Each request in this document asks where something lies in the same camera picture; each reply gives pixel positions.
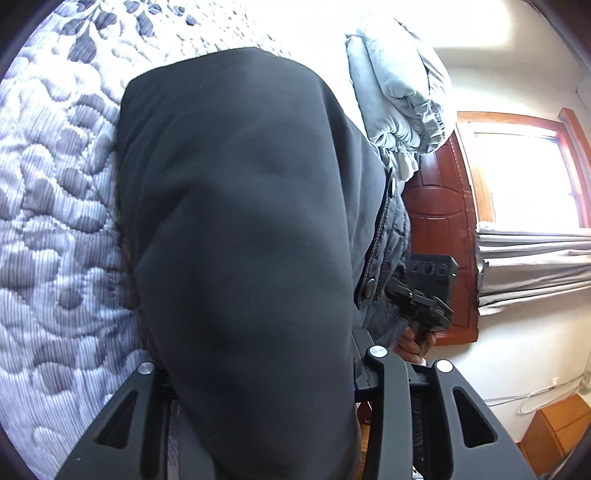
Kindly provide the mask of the person's right hand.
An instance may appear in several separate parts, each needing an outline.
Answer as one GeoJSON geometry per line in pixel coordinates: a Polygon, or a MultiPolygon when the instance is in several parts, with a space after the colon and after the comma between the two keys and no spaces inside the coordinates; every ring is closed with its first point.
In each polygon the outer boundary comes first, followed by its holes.
{"type": "Polygon", "coordinates": [[[425,356],[436,345],[436,342],[437,337],[432,331],[428,331],[424,338],[418,342],[412,328],[407,327],[391,346],[391,350],[406,362],[426,365],[425,356]]]}

